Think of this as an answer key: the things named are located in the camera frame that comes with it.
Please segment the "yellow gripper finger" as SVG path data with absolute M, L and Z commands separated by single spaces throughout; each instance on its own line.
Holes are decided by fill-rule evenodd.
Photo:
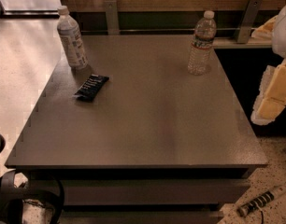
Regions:
M 256 28 L 252 32 L 251 37 L 256 38 L 256 39 L 270 40 L 272 38 L 272 31 L 273 31 L 277 17 L 278 16 L 274 16 L 273 18 L 265 22 L 263 25 Z
M 256 125 L 267 125 L 273 122 L 285 107 L 286 59 L 277 67 L 266 67 L 250 119 Z

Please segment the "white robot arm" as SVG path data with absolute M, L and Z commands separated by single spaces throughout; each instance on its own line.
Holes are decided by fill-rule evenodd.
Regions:
M 283 61 L 276 67 L 268 65 L 263 72 L 259 94 L 250 116 L 256 125 L 273 122 L 286 107 L 286 5 L 273 22 L 272 51 Z

